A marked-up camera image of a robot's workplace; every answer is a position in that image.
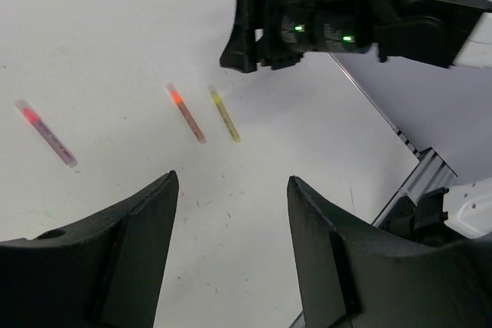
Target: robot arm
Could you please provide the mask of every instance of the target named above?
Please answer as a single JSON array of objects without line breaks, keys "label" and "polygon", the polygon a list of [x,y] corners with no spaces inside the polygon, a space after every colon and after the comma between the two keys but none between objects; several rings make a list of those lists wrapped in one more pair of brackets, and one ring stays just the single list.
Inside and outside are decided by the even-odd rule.
[{"label": "robot arm", "polygon": [[491,12],[492,0],[238,0],[221,66],[280,69],[305,52],[363,54],[374,45],[380,62],[489,68]]}]

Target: white table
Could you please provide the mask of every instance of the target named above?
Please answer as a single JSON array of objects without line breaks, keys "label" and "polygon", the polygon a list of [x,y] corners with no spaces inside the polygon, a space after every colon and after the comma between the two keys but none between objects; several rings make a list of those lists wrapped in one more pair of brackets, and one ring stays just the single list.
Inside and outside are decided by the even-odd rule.
[{"label": "white table", "polygon": [[[416,160],[329,55],[276,72],[221,69],[234,4],[0,0],[0,240],[77,221],[175,169],[181,196],[155,326],[288,327],[301,311],[289,175],[370,221]],[[207,144],[172,103],[169,82]],[[210,83],[242,143],[226,131]],[[24,121],[19,98],[77,167]]]}]

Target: white tabletop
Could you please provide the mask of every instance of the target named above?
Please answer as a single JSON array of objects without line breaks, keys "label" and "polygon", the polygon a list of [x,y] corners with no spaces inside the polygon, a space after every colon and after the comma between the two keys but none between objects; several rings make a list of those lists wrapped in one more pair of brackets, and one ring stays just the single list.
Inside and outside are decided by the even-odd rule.
[{"label": "white tabletop", "polygon": [[[416,160],[329,55],[276,72],[221,69],[234,7],[0,0],[0,240],[77,221],[175,169],[181,194],[155,326],[287,328],[301,311],[289,175],[371,221]],[[207,144],[169,98],[169,82]],[[78,166],[65,166],[25,122],[20,98]]]}]

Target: screw hole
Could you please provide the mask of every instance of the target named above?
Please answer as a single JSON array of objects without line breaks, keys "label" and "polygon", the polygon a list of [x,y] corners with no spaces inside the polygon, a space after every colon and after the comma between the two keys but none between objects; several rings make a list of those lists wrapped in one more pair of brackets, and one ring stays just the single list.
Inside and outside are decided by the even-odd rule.
[{"label": "screw hole", "polygon": [[36,240],[49,240],[52,238],[58,238],[65,234],[64,230],[49,230],[48,232],[44,232],[41,236],[39,236]]}]

